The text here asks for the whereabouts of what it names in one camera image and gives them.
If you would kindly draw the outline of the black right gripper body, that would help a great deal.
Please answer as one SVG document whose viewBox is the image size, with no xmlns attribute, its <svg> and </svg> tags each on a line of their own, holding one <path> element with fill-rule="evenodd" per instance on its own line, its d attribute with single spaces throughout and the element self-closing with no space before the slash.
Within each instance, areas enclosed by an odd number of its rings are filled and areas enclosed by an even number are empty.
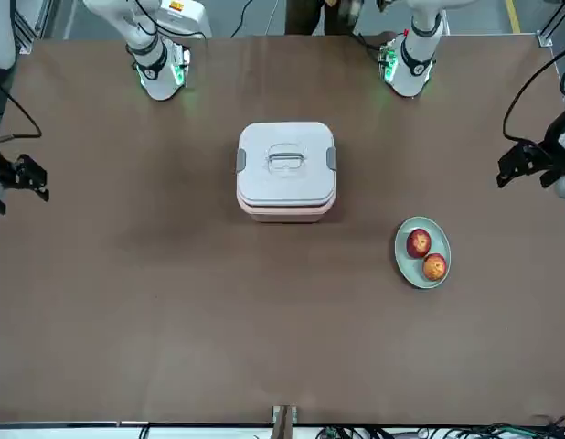
<svg viewBox="0 0 565 439">
<path fill-rule="evenodd" d="M 2 184 L 19 184 L 21 177 L 18 174 L 22 155 L 19 155 L 15 161 L 7 160 L 0 152 L 0 183 Z"/>
</svg>

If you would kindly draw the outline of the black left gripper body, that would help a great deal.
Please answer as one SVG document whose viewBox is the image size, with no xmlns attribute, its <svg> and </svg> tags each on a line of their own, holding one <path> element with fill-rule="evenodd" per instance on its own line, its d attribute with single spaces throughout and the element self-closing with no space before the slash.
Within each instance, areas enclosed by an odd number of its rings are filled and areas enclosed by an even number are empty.
<svg viewBox="0 0 565 439">
<path fill-rule="evenodd" d="M 557 139 L 535 143 L 528 139 L 517 142 L 518 172 L 564 171 L 564 148 Z"/>
</svg>

